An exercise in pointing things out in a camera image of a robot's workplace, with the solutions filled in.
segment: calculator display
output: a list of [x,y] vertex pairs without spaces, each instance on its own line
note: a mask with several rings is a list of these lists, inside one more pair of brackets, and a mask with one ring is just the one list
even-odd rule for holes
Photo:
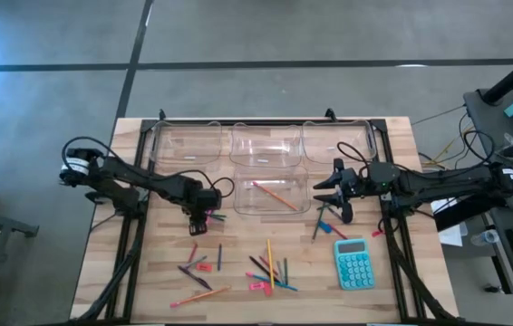
[[356,253],[365,250],[364,243],[339,244],[339,253]]

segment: yellow pencil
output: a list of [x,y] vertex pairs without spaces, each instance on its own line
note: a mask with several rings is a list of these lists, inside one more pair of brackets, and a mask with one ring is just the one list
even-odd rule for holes
[[271,239],[266,240],[266,249],[268,251],[268,271],[271,273],[271,289],[275,289],[275,282],[273,276],[273,254],[271,253]]

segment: plastic container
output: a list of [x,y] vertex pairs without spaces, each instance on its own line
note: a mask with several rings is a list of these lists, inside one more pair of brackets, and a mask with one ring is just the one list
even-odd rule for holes
[[239,214],[251,216],[302,214],[311,207],[308,178],[302,167],[237,167],[234,208]]
[[232,127],[230,160],[246,167],[289,168],[301,163],[301,128]]
[[496,230],[488,230],[480,234],[473,235],[470,238],[470,241],[473,245],[483,246],[495,244],[500,241],[500,238],[498,237],[498,232],[496,232]]
[[159,121],[153,128],[154,137],[160,139],[158,150],[150,149],[150,157],[157,164],[200,166],[220,156],[222,126],[216,121],[202,125]]
[[[328,123],[307,121],[303,124],[302,138],[305,157],[314,163],[333,164],[334,158],[341,158],[345,163],[357,162],[337,149],[340,141],[355,147],[367,160],[376,154],[373,130],[367,120]],[[347,147],[342,149],[354,158],[359,158],[353,150]]]

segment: pink eraser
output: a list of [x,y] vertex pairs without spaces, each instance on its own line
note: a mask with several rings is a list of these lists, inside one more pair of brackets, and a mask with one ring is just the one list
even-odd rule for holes
[[262,290],[265,289],[266,283],[259,282],[259,283],[252,283],[248,286],[248,289],[250,290]]

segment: red pencil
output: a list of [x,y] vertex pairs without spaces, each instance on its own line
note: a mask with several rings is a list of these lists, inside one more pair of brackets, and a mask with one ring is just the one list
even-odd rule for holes
[[192,258],[194,258],[194,254],[196,253],[196,248],[198,248],[198,243],[195,241],[194,246],[192,247],[192,252],[190,253],[190,257],[188,258],[189,263],[192,261]]
[[328,225],[329,225],[329,226],[331,226],[331,228],[332,228],[332,229],[333,229],[333,230],[334,230],[334,231],[335,231],[339,236],[341,236],[343,239],[347,240],[347,236],[345,236],[344,234],[342,234],[341,232],[339,232],[339,230],[337,230],[337,229],[335,228],[335,226],[330,225],[330,224],[328,224]]

